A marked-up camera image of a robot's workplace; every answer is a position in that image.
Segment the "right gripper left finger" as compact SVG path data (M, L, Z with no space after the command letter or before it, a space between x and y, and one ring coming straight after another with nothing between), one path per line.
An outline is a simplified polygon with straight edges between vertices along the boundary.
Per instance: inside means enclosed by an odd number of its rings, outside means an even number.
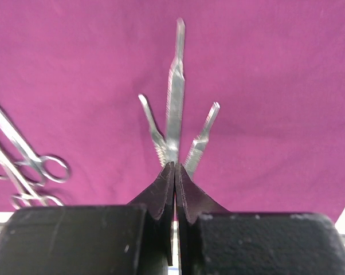
M167 274L174 163L126 205L33 207L0 231L0 274Z

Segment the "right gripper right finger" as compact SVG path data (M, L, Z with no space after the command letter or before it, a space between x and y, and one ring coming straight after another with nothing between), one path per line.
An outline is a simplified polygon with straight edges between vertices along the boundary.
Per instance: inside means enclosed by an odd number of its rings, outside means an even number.
M318 213L225 209L175 168L181 274L345 274L345 246Z

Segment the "steel scalpel handle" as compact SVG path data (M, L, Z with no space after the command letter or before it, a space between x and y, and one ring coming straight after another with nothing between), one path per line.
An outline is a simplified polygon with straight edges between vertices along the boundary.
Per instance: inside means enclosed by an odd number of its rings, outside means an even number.
M210 131L217 118L220 108L221 108L220 104L215 101L210 108L210 111L207 115L207 118L205 120L202 130L193 139L191 147L188 151L188 154L186 156L186 160L183 166L191 179L194 176L194 173L199 165L199 162L202 158L205 148L209 142Z
M175 54L168 74L166 103L166 146L167 161L178 163L182 128L185 78L183 75L183 53L185 46L185 23L177 19Z
M146 96L143 94L138 94L138 98L141 102L146 119L148 121L149 132L151 135L152 142L154 144L157 157L159 159L159 163L163 167L167 163L167 159L166 159L167 147L166 147L165 140L156 126L156 123L155 123L155 120L154 120L154 117L153 117L153 114L150 109Z

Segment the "steel surgical scissors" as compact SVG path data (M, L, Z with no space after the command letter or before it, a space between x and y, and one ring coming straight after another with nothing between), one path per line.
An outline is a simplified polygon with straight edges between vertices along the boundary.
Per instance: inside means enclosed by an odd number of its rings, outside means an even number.
M33 186L43 187L45 182L49 179L56 183L65 183L71 175L71 170L66 161L54 155L39 155L31 147L28 141L23 137L18 128L10 120L4 109L0 106L0 129L5 136L11 141L15 148L20 152L23 159L15 162L16 167L29 166L36 171L40 176L40 181L35 182L30 180ZM51 174L45 167L45 162L48 160L58 163L65 170L64 177L57 177Z

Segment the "purple cloth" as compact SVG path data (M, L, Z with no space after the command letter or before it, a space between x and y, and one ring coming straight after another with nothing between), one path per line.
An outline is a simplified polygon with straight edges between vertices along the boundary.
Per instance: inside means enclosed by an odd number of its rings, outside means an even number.
M0 106L65 159L67 205L127 203L159 174L138 99L165 128L186 24L184 160L221 106L194 181L230 211L345 207L345 1L0 1Z

